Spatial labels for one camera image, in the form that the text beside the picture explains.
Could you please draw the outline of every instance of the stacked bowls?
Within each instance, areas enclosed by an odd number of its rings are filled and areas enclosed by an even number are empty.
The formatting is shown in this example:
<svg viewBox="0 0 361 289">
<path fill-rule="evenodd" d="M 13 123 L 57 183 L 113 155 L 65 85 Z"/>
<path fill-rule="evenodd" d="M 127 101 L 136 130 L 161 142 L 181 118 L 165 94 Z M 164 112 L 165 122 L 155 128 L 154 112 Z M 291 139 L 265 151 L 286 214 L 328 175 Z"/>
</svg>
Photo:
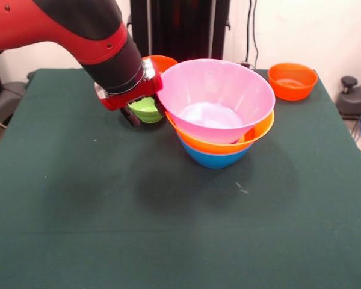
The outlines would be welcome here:
<svg viewBox="0 0 361 289">
<path fill-rule="evenodd" d="M 261 76 L 212 59 L 179 63 L 162 74 L 158 97 L 182 145 L 199 164 L 238 161 L 274 122 L 274 92 Z"/>
</svg>

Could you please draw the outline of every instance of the red robot arm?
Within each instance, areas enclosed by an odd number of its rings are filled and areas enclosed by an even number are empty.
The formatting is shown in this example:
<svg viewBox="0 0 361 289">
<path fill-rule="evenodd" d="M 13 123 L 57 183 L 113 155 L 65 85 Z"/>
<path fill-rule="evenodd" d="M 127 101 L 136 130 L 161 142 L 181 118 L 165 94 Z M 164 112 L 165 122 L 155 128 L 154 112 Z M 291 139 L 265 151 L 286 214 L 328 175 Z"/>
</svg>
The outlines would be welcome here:
<svg viewBox="0 0 361 289">
<path fill-rule="evenodd" d="M 109 110 L 162 88 L 115 0 L 0 0 L 0 52 L 42 41 L 60 44 L 77 59 L 105 90 L 98 96 Z"/>
</svg>

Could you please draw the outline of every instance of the white wall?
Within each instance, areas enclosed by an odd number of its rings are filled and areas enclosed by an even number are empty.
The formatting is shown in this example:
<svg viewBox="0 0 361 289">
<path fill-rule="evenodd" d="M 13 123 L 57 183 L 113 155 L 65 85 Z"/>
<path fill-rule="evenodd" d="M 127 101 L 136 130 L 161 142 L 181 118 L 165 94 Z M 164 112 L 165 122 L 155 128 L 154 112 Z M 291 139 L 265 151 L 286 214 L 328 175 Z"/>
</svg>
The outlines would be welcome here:
<svg viewBox="0 0 361 289">
<path fill-rule="evenodd" d="M 117 1 L 126 21 L 129 0 Z M 246 51 L 248 0 L 232 0 L 232 30 L 226 34 L 224 59 L 241 61 Z M 293 61 L 316 69 L 332 97 L 339 80 L 353 75 L 361 84 L 361 0 L 258 0 L 258 68 Z M 255 50 L 251 49 L 253 61 Z M 39 43 L 0 55 L 2 80 L 25 80 L 39 67 L 79 67 L 53 43 Z"/>
</svg>

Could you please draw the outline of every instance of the green tablecloth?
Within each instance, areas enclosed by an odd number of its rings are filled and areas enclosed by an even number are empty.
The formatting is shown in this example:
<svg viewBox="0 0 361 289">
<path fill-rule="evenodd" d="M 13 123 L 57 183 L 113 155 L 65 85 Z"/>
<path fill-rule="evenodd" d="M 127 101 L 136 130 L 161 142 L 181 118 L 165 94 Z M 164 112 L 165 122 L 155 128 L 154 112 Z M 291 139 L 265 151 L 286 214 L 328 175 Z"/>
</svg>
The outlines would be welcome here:
<svg viewBox="0 0 361 289">
<path fill-rule="evenodd" d="M 40 70 L 0 144 L 7 288 L 361 288 L 360 153 L 321 82 L 211 170 Z"/>
</svg>

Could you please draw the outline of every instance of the plastic bowl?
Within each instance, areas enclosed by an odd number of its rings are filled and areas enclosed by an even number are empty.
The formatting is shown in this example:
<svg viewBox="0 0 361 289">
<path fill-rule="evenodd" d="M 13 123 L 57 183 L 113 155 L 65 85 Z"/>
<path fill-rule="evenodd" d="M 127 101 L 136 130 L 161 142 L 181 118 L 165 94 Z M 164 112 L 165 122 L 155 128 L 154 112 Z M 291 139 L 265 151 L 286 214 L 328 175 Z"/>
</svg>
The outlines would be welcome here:
<svg viewBox="0 0 361 289">
<path fill-rule="evenodd" d="M 191 137 L 185 132 L 181 131 L 171 119 L 171 116 L 166 113 L 166 117 L 168 121 L 175 128 L 179 137 L 190 147 L 197 149 L 201 152 L 206 152 L 208 154 L 233 154 L 235 152 L 239 152 L 243 149 L 248 148 L 254 142 L 262 138 L 264 135 L 268 133 L 274 123 L 274 112 L 272 111 L 263 121 L 258 123 L 254 128 L 249 130 L 246 135 L 241 138 L 237 143 L 234 144 L 215 144 L 215 143 L 207 143 L 205 141 L 198 140 L 196 138 Z"/>
<path fill-rule="evenodd" d="M 155 106 L 154 98 L 143 98 L 140 101 L 135 101 L 128 105 L 130 110 L 145 123 L 159 122 L 163 115 L 161 115 Z"/>
<path fill-rule="evenodd" d="M 226 154 L 226 155 L 215 155 L 215 154 L 207 154 L 206 152 L 198 151 L 197 149 L 192 148 L 188 144 L 186 144 L 180 137 L 180 141 L 182 142 L 183 147 L 188 152 L 188 154 L 201 166 L 207 167 L 209 169 L 222 169 L 227 167 L 240 158 L 243 157 L 244 154 L 248 151 L 250 147 L 244 149 L 240 152 L 235 152 L 234 154 Z"/>
<path fill-rule="evenodd" d="M 162 80 L 158 97 L 177 127 L 210 143 L 239 140 L 271 113 L 276 101 L 261 76 L 223 60 L 184 61 L 163 73 Z"/>
<path fill-rule="evenodd" d="M 160 73 L 164 73 L 167 69 L 177 64 L 175 59 L 163 55 L 151 55 L 143 57 L 143 59 L 147 58 L 151 58 L 151 60 L 155 62 Z"/>
<path fill-rule="evenodd" d="M 314 70 L 295 63 L 274 65 L 268 74 L 276 96 L 286 101 L 300 101 L 308 97 L 318 81 Z"/>
<path fill-rule="evenodd" d="M 152 61 L 155 62 L 160 73 L 165 72 L 167 69 L 177 64 L 175 59 L 167 56 L 153 55 L 143 57 L 143 59 L 147 58 L 151 58 Z M 154 99 L 151 97 L 146 97 L 140 101 L 135 101 L 129 104 L 128 107 L 142 122 L 145 123 L 156 123 L 163 118 L 163 115 L 161 115 L 158 109 L 155 107 Z"/>
</svg>

